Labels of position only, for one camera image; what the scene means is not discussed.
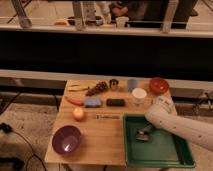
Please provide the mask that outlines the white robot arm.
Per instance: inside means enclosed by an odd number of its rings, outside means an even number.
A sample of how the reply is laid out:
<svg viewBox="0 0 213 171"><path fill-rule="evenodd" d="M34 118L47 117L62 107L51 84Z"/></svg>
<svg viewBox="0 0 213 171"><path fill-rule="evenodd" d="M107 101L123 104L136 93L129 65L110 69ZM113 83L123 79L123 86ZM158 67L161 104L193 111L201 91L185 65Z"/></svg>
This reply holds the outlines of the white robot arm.
<svg viewBox="0 0 213 171"><path fill-rule="evenodd" d="M166 96L153 99L145 118L155 127L167 130L181 138L213 152L213 124L172 115L174 103Z"/></svg>

